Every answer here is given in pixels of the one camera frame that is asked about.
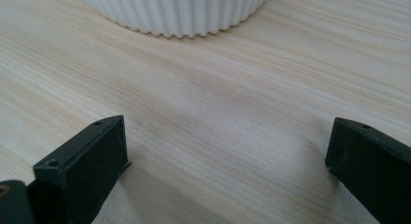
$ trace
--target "wooden table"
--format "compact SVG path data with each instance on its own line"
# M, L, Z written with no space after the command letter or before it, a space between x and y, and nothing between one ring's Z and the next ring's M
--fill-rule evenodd
M325 165L336 116L411 144L411 0L268 0L194 39L82 0L0 0L0 180L124 114L94 223L376 223Z

